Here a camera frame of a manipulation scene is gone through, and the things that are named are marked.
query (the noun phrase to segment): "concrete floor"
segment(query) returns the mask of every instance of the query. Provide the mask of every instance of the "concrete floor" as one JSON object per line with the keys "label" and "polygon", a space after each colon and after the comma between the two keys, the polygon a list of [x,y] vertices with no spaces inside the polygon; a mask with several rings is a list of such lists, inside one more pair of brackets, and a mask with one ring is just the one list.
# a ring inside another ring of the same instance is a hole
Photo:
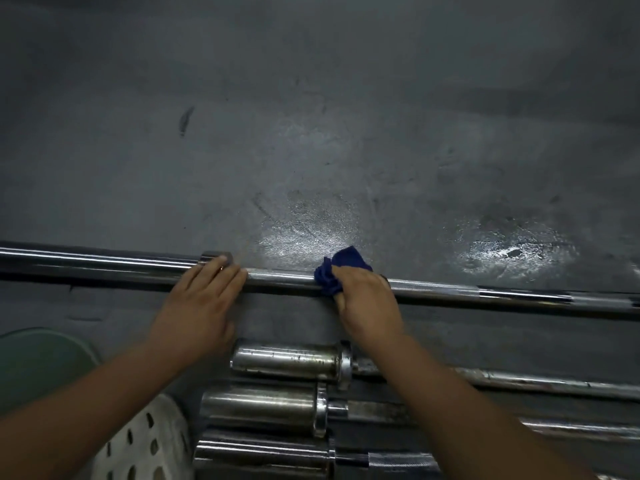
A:
{"label": "concrete floor", "polygon": [[[281,269],[312,269],[354,244],[398,278],[638,291],[639,9],[640,0],[2,0],[0,239],[216,248]],[[144,336],[163,297],[0,282],[0,333],[50,326],[108,358]],[[640,382],[635,323],[403,312],[450,363]],[[245,337],[344,337],[320,299],[245,295],[234,314]],[[210,361],[172,385],[190,419],[198,388],[224,374]],[[496,398],[530,414],[640,423],[635,404]],[[349,445],[421,442],[338,434]],[[559,446],[640,479],[638,447]]]}

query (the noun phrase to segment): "blue cloth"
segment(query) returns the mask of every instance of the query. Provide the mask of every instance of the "blue cloth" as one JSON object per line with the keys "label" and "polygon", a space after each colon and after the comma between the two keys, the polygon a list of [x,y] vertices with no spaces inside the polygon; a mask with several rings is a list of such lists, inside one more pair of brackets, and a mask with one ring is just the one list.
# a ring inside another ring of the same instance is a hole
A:
{"label": "blue cloth", "polygon": [[314,278],[316,279],[316,283],[322,286],[322,294],[327,296],[333,296],[342,291],[340,281],[338,281],[338,278],[336,278],[331,271],[332,265],[362,267],[373,271],[373,268],[364,262],[358,250],[353,246],[336,252],[331,259],[325,257],[323,263],[316,268]]}

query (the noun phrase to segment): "person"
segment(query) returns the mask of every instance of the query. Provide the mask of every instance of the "person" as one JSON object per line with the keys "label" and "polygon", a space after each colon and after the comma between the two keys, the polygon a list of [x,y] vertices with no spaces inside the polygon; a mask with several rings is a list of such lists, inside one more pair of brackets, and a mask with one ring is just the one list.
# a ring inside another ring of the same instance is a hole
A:
{"label": "person", "polygon": [[[65,479],[188,366],[234,341],[226,313],[247,272],[220,256],[188,270],[146,340],[0,420],[0,478]],[[387,282],[334,267],[340,319],[403,398],[450,480],[593,480],[409,335]]]}

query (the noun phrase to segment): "metal bar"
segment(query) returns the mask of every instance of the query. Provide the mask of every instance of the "metal bar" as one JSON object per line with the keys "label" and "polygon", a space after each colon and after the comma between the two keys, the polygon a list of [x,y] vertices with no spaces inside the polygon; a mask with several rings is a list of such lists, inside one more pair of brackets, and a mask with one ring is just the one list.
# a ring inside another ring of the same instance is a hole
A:
{"label": "metal bar", "polygon": [[[0,242],[0,273],[122,283],[175,284],[199,258]],[[319,291],[312,273],[248,268],[256,289]],[[466,306],[640,314],[640,296],[623,293],[501,289],[390,279],[397,297]]]}
{"label": "metal bar", "polygon": [[[202,395],[200,415],[215,426],[326,434],[329,420],[415,427],[404,404],[327,398],[322,385],[299,387],[223,383]],[[640,426],[520,418],[551,438],[627,443],[640,441]]]}
{"label": "metal bar", "polygon": [[[239,339],[232,352],[230,366],[236,372],[339,382],[343,389],[349,386],[352,375],[381,377],[380,371],[371,359],[353,356],[351,345],[347,341],[319,346],[264,344]],[[640,385],[636,384],[537,376],[467,367],[454,367],[454,370],[476,387],[640,401]]]}
{"label": "metal bar", "polygon": [[[337,466],[366,468],[391,474],[416,472],[439,474],[431,453],[410,451],[366,451],[335,447],[332,437],[324,440],[252,435],[236,431],[206,430],[196,443],[193,467],[238,468],[250,472],[290,474],[333,480]],[[596,474],[599,480],[623,480]]]}

